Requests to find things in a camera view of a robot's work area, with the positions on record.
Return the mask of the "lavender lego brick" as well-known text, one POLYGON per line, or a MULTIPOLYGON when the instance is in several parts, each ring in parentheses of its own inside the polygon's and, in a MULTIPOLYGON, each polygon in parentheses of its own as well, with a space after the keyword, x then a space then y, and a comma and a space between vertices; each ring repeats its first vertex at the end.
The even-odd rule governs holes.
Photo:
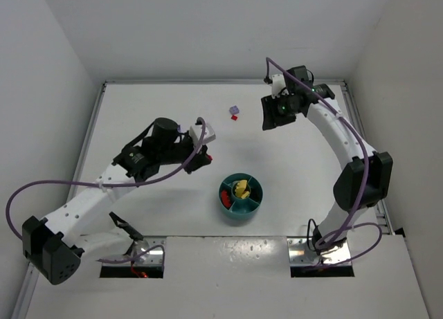
POLYGON ((239 109, 236 105, 229 108, 229 112, 232 116, 237 115, 239 113, 239 109))

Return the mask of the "small yellow lego brick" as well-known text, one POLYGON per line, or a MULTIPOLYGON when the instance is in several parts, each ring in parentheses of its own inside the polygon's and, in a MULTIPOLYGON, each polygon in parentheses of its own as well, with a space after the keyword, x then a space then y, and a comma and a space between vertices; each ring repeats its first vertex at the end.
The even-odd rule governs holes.
POLYGON ((235 196, 241 197, 248 192, 248 182, 246 179, 240 180, 235 186, 235 196))

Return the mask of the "red curved lego piece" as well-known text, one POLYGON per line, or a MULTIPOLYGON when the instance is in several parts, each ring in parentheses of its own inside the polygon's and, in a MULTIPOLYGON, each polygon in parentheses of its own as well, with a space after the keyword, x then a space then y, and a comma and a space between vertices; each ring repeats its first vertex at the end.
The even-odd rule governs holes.
POLYGON ((226 209, 229 210, 231 208, 231 206, 232 206, 232 201, 230 199, 230 194, 226 190, 223 190, 223 191, 221 191, 220 199, 221 199, 222 205, 226 209))

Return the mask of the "long yellow lego plate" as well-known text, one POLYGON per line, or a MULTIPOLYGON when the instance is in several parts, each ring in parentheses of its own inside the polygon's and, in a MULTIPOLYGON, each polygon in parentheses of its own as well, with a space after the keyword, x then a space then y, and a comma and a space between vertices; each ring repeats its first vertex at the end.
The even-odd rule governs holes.
POLYGON ((249 195, 250 195, 250 192, 248 190, 244 191, 243 193, 235 194, 235 196, 239 199, 246 199, 249 197, 249 195))

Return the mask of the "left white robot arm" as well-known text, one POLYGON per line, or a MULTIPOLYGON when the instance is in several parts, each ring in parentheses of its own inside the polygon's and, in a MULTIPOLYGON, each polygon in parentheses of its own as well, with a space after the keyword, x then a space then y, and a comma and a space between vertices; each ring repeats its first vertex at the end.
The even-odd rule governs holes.
POLYGON ((215 139, 214 129, 203 118, 186 132, 169 118, 156 118, 94 182, 83 183, 81 193, 41 219, 25 220, 21 236, 25 258, 52 285, 67 281, 86 252, 80 235, 94 219, 136 188, 210 165, 208 144, 215 139))

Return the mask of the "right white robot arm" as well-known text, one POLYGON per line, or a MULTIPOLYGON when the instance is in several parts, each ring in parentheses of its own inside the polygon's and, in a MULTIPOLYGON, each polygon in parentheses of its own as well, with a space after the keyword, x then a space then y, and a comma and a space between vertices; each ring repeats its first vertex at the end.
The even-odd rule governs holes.
POLYGON ((332 148, 341 167, 333 186, 334 204, 313 231, 308 244, 317 253, 341 245, 368 208, 388 193, 393 167, 388 152, 368 144, 341 111, 326 84, 314 84, 305 66, 281 74, 266 74, 271 93, 261 99, 263 130, 291 124, 304 116, 332 148))

